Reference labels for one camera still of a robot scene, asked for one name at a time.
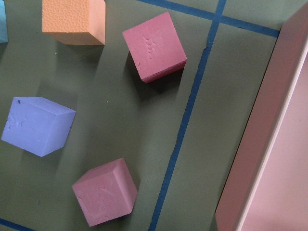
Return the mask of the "dark red foam block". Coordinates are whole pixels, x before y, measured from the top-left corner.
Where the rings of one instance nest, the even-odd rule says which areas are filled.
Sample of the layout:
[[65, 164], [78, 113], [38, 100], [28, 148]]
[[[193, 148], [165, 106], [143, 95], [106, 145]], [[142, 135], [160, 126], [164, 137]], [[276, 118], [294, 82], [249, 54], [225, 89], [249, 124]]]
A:
[[185, 67], [187, 57], [168, 12], [122, 34], [144, 83], [153, 82]]

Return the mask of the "orange foam block right group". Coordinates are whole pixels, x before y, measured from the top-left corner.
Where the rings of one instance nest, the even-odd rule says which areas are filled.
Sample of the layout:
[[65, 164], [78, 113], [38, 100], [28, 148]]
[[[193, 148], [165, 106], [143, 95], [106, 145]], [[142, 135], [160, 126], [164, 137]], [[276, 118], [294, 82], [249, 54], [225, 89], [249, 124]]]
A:
[[43, 0], [42, 32], [66, 45], [105, 44], [103, 0]]

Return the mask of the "red foam block near tray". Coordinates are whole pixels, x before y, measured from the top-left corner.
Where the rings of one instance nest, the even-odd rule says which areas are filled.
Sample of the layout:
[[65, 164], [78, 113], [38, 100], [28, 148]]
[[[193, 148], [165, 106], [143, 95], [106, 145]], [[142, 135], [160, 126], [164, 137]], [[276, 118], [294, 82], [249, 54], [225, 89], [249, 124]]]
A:
[[87, 171], [72, 189], [90, 227], [130, 214], [138, 194], [124, 158]]

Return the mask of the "purple foam block right group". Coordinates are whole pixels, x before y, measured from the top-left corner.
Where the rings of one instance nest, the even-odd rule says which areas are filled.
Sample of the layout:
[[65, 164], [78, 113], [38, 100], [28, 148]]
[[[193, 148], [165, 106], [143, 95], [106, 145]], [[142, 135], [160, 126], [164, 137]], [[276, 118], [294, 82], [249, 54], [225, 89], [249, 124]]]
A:
[[64, 147], [76, 111], [43, 97], [14, 97], [1, 140], [37, 156]]

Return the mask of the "pink plastic tray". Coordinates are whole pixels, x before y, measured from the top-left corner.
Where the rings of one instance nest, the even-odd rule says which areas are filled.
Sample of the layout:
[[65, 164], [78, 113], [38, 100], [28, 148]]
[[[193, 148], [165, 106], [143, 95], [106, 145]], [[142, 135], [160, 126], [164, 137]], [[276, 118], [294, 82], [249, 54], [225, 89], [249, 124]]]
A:
[[282, 26], [215, 218], [220, 231], [308, 228], [308, 7]]

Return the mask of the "light blue foam block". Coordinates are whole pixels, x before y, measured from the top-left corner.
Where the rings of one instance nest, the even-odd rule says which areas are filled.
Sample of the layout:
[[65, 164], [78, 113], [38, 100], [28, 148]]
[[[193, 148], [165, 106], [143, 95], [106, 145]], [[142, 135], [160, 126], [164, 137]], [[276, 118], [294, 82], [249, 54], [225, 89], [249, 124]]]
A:
[[0, 1], [0, 42], [8, 43], [5, 2], [3, 0]]

